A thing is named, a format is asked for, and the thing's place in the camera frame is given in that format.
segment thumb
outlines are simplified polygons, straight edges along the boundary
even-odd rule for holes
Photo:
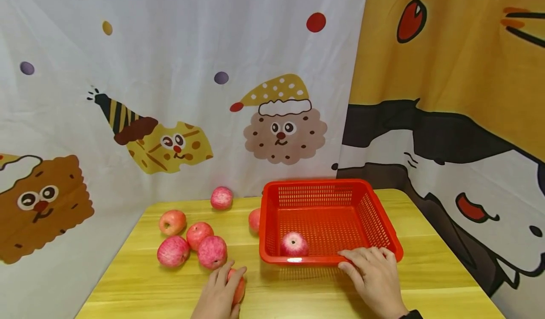
[[[238,319],[240,314],[240,305],[236,304],[233,306],[233,309],[231,310],[231,316],[229,319]]]
[[[363,288],[365,288],[363,278],[361,277],[360,273],[358,273],[358,270],[351,263],[341,262],[338,264],[338,267],[352,279],[352,282],[354,283],[357,291],[361,291],[363,290]]]

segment backdrop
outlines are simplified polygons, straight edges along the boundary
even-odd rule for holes
[[[72,318],[144,208],[334,177],[365,0],[0,0],[2,318]]]
[[[406,192],[507,318],[545,313],[544,0],[368,0],[338,177]]]

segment yellow curtain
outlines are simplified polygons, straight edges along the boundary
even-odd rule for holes
[[[545,0],[367,0],[337,176],[404,190],[508,318],[545,312]]]

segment red apple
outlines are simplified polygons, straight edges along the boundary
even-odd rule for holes
[[[214,230],[208,223],[197,222],[189,227],[185,236],[187,238],[187,243],[189,243],[191,246],[191,249],[197,251],[202,240],[213,235]]]
[[[236,269],[231,268],[229,271],[229,274],[227,275],[227,282],[229,282],[229,279],[233,275],[234,272],[236,272]],[[237,286],[237,289],[235,290],[235,296],[233,297],[233,305],[236,305],[242,301],[242,298],[244,297],[244,291],[246,291],[246,282],[244,281],[244,277],[240,279],[240,282]]]
[[[233,203],[233,193],[225,186],[219,186],[212,193],[210,203],[214,209],[225,210]]]
[[[167,237],[157,250],[159,263],[168,268],[182,265],[189,257],[189,244],[182,237]]]
[[[159,219],[159,230],[167,236],[181,232],[187,225],[185,214],[179,210],[169,210]]]
[[[308,244],[300,233],[287,233],[280,243],[280,253],[285,257],[307,257]]]
[[[227,261],[227,244],[219,236],[205,237],[199,245],[197,257],[205,268],[220,268]]]
[[[250,215],[248,215],[250,229],[256,234],[259,233],[259,218],[261,218],[261,208],[252,210]]]

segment yellow dot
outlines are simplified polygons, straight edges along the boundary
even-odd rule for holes
[[[103,31],[104,31],[104,34],[106,34],[108,36],[110,36],[112,34],[114,29],[112,29],[112,25],[110,24],[110,22],[108,22],[108,21],[103,22]]]

